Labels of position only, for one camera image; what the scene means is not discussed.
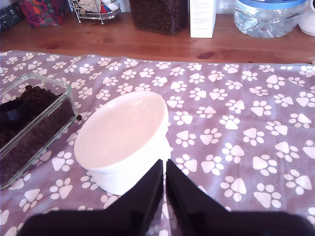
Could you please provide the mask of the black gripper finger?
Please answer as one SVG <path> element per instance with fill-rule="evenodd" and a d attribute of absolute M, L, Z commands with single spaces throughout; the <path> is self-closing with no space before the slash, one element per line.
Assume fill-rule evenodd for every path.
<path fill-rule="evenodd" d="M 105 213 L 106 236 L 144 236 L 163 195 L 163 162 L 158 160 Z"/>
<path fill-rule="evenodd" d="M 228 211 L 200 190 L 175 164 L 166 164 L 166 192 L 185 236 L 227 236 Z"/>

